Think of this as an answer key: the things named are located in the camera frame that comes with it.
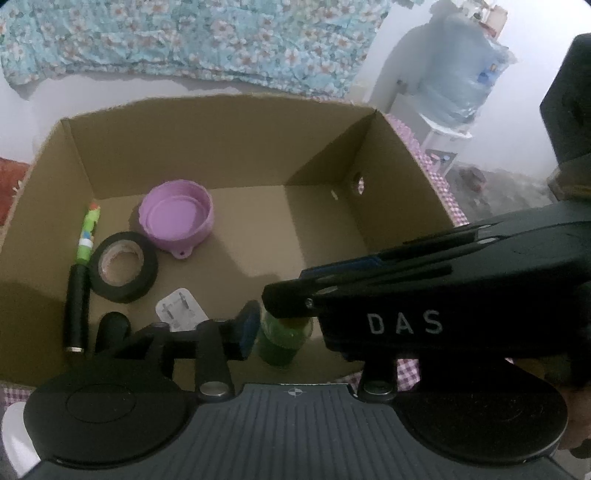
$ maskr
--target black cylinder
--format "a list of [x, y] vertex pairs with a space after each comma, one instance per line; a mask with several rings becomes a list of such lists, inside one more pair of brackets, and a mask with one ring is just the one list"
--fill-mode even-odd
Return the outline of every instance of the black cylinder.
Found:
[[205, 402], [229, 400], [235, 391], [219, 327], [214, 320], [206, 320], [195, 331], [195, 392]]
[[88, 303], [90, 278], [86, 265], [70, 267], [66, 309], [64, 311], [64, 349], [84, 353], [88, 348]]

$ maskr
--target cardboard box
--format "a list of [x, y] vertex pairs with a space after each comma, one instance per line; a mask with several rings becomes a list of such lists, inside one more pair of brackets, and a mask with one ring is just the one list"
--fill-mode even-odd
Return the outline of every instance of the cardboard box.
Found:
[[[365, 190], [356, 182], [363, 177]], [[189, 289], [210, 318], [234, 317], [264, 285], [303, 268], [365, 255], [452, 227], [431, 184], [381, 113], [285, 96], [151, 99], [60, 121], [44, 144], [0, 244], [0, 378], [38, 385], [67, 365], [61, 345], [68, 270], [92, 199], [95, 245], [137, 228], [142, 197], [174, 179], [207, 187], [213, 234], [184, 261], [159, 253], [156, 284], [121, 305], [92, 294], [91, 344], [101, 316], [134, 330], [157, 321], [156, 302]], [[191, 388], [191, 362], [175, 376]], [[325, 382], [351, 373], [312, 339], [285, 371], [254, 353], [231, 362], [239, 387]]]

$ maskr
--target purple silicone lid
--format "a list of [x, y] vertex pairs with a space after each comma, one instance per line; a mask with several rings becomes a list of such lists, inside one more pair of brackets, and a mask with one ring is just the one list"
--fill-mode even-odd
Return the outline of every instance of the purple silicone lid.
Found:
[[213, 229], [211, 195], [190, 180], [168, 181], [144, 197], [139, 222], [154, 245], [187, 258]]

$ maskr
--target blue floral blanket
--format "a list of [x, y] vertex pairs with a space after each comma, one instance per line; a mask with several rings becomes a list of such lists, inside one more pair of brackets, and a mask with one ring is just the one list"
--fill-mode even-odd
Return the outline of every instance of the blue floral blanket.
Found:
[[342, 97], [390, 0], [11, 0], [0, 60], [13, 85], [67, 73], [243, 80]]

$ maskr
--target green plastic bottle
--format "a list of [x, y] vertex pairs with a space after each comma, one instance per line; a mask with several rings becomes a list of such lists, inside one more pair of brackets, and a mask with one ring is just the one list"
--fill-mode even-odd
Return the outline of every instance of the green plastic bottle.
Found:
[[278, 320], [265, 312], [258, 335], [258, 353], [269, 365], [285, 368], [310, 338], [313, 328], [311, 318]]

